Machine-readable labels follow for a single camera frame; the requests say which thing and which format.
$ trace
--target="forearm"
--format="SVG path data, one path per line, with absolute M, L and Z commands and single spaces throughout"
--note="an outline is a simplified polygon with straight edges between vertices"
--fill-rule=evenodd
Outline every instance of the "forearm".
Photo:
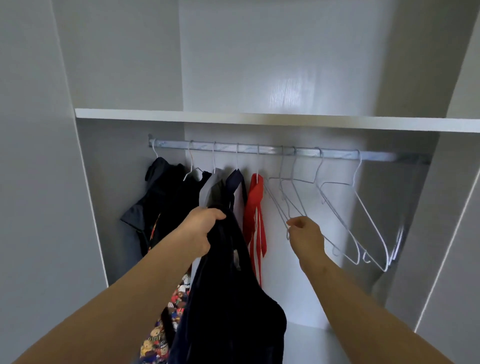
M 186 239 L 173 231 L 16 363 L 130 363 L 195 258 L 185 252 Z
M 450 363 L 358 288 L 330 259 L 303 263 L 342 347 L 357 363 Z

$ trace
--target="shelf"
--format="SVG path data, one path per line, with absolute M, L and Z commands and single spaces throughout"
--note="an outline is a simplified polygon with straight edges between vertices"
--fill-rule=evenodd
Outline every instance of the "shelf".
M 480 133 L 479 119 L 397 118 L 376 116 L 225 114 L 215 112 L 75 109 L 80 119 L 208 122 L 222 124 L 289 125 L 352 129 L 415 130 Z

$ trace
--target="black garment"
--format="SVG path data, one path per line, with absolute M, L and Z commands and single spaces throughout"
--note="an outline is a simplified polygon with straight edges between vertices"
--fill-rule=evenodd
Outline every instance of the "black garment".
M 235 204 L 234 193 L 241 184 L 241 192 L 243 196 L 243 205 L 247 204 L 247 188 L 245 187 L 245 180 L 240 170 L 234 170 L 225 180 L 225 189 L 222 194 L 222 204 L 233 210 Z
M 200 261 L 168 363 L 281 363 L 285 313 L 260 288 L 233 213 L 213 207 L 227 218 L 208 234 L 210 251 Z
M 135 205 L 120 218 L 137 231 L 142 255 L 148 252 L 153 226 L 161 211 L 164 211 L 167 199 L 176 191 L 185 176 L 183 165 L 169 164 L 163 158 L 157 158 L 145 175 L 147 192 Z
M 156 221 L 155 231 L 150 241 L 151 248 L 176 229 L 190 211 L 198 207 L 200 190 L 211 175 L 209 172 L 203 172 L 200 181 L 189 176 L 178 185 L 175 193 L 169 197 L 165 204 L 165 208 L 163 209 L 165 213 L 157 216 L 158 220 Z

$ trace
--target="clothes rail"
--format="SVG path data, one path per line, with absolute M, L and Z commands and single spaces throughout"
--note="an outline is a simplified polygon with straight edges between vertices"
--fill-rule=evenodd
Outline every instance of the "clothes rail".
M 155 148 L 170 148 L 170 149 L 190 149 L 190 150 L 205 150 L 216 152 L 230 152 L 230 153 L 249 153 L 249 154 L 263 154 L 271 156 L 297 156 L 303 157 L 320 157 L 320 149 L 292 147 L 292 146 L 263 146 L 256 144 L 233 144 L 233 143 L 219 143 L 219 142 L 197 142 L 197 141 L 174 141 L 155 139 L 151 134 L 148 136 L 148 145 L 151 147 L 155 143 Z M 359 159 L 358 150 L 341 150 L 341 149 L 324 149 L 321 148 L 324 158 L 333 159 Z M 408 152 L 370 152 L 360 151 L 362 160 L 373 160 L 379 162 L 398 162 L 398 163 L 412 163 L 412 164 L 430 164 L 432 156 L 422 153 L 408 153 Z

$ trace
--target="left hand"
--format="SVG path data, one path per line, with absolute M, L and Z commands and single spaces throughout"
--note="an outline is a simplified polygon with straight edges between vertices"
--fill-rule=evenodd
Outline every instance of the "left hand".
M 183 235 L 188 246 L 189 253 L 194 257 L 204 256 L 210 250 L 210 243 L 207 234 L 215 225 L 217 220 L 223 220 L 227 216 L 217 208 L 196 207 L 177 227 L 178 232 Z

